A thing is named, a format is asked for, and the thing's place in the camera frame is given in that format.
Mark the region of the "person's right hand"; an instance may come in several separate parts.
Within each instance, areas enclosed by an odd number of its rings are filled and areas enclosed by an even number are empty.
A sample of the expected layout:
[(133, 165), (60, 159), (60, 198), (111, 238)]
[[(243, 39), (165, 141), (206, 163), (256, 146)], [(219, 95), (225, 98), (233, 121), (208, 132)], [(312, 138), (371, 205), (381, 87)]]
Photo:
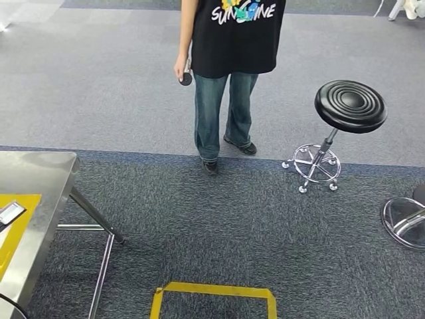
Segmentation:
[(174, 66), (174, 72), (178, 81), (181, 84), (186, 82), (186, 78), (190, 73), (188, 55), (186, 53), (178, 54)]

